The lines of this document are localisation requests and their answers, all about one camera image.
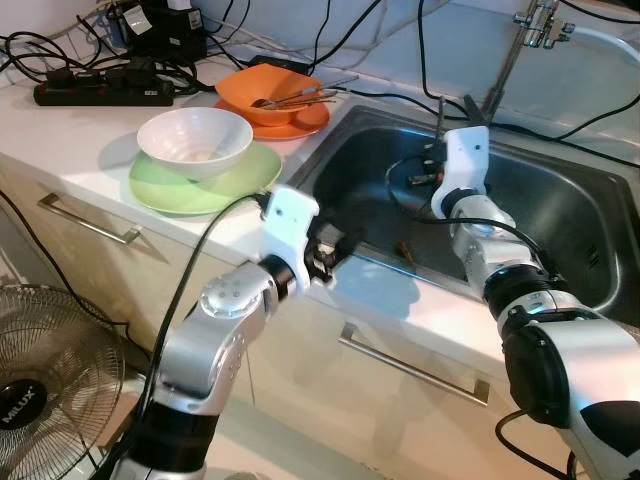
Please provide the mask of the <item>orange plate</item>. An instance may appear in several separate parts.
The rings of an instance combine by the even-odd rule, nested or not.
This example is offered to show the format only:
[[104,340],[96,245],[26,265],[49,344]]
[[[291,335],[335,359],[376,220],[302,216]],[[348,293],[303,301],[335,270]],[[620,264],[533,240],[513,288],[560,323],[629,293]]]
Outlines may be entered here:
[[324,129],[332,119],[329,108],[325,105],[314,105],[305,110],[298,111],[292,116],[291,122],[283,125],[260,125],[252,122],[250,115],[233,108],[228,102],[219,100],[215,108],[230,111],[230,113],[242,116],[252,125],[253,137],[259,141],[288,141],[300,140]]

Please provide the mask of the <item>light green plate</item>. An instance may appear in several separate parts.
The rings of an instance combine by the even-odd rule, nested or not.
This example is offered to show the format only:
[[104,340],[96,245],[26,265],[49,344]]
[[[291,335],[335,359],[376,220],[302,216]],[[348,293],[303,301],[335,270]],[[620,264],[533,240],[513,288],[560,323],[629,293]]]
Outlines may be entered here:
[[202,180],[170,172],[138,151],[132,157],[128,186],[134,200],[147,209],[170,215],[205,215],[223,210],[239,197],[265,191],[282,169],[282,156],[259,142],[251,143],[232,168]]

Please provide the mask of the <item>stainless steel sink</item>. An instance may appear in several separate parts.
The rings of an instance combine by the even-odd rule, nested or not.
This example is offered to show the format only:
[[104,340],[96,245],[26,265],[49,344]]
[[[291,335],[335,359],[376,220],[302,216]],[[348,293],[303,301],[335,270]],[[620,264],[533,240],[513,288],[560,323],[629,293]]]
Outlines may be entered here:
[[[431,189],[410,186],[410,156],[434,141],[434,129],[429,119],[357,105],[289,184],[364,228],[361,259],[471,297],[447,227],[419,221],[429,214]],[[485,187],[548,251],[579,300],[618,323],[640,323],[639,224],[625,178],[493,140]],[[398,255],[399,241],[410,243],[416,264]]]

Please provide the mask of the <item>white bowl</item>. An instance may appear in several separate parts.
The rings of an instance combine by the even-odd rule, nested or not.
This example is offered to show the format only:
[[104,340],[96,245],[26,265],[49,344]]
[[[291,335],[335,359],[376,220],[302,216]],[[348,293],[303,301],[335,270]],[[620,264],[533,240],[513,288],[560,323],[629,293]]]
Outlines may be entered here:
[[179,108],[147,120],[137,145],[155,163],[188,179],[228,172],[253,142],[250,122],[218,108]]

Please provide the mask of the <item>black floor fan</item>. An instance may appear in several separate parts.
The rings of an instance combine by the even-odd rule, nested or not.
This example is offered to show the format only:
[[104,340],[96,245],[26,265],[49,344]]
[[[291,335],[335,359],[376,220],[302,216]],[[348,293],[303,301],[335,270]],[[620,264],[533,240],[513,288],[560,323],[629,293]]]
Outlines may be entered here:
[[0,480],[63,480],[108,433],[122,344],[51,285],[0,285]]

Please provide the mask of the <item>long thin metal spoon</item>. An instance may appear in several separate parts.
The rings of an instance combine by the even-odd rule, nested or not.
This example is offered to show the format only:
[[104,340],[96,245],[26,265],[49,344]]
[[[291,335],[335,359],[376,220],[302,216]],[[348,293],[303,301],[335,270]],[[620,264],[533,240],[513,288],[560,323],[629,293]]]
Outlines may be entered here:
[[445,105],[445,101],[447,101],[447,99],[445,99],[444,96],[440,96],[438,99],[439,113],[438,115],[436,115],[436,124],[434,129],[435,140],[434,140],[433,146],[431,146],[431,150],[433,150],[433,152],[438,152],[442,150],[442,147],[445,145],[444,122],[445,122],[445,118],[447,118],[447,105]]

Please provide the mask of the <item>orange bowl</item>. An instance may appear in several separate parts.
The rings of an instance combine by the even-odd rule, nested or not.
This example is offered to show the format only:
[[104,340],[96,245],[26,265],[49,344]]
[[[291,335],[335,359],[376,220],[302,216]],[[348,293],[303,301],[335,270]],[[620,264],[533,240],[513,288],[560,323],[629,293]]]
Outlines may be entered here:
[[307,88],[321,86],[323,83],[317,79],[293,70],[259,64],[230,74],[216,84],[215,90],[234,113],[241,114],[248,122],[275,127],[291,123],[294,114],[305,110],[306,106],[264,109],[256,108],[256,101],[284,99]]

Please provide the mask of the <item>black power strip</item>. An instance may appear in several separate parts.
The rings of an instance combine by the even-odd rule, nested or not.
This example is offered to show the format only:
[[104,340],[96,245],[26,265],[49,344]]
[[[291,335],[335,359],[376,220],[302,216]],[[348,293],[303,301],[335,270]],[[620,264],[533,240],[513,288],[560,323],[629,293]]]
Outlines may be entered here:
[[160,79],[155,86],[116,87],[100,79],[55,78],[33,87],[37,105],[77,106],[77,108],[166,108],[174,104],[175,86]]

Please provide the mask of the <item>black charger box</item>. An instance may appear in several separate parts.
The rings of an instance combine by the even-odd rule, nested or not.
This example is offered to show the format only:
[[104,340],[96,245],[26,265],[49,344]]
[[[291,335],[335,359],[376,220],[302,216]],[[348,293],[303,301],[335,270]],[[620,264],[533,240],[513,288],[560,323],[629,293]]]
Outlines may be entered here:
[[207,55],[204,18],[191,0],[115,0],[102,13],[111,40],[129,54],[174,61]]

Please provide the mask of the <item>metal sink faucet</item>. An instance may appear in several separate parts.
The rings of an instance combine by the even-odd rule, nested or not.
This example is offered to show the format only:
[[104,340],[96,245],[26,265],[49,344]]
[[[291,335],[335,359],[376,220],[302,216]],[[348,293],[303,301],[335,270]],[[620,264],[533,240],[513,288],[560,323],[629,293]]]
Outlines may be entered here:
[[489,125],[506,95],[506,84],[521,52],[526,49],[553,49],[558,42],[567,42],[573,24],[558,17],[561,0],[527,0],[524,12],[512,15],[516,33],[507,50],[506,59],[500,65],[497,78],[484,100],[476,102],[471,95],[463,96],[468,124]]

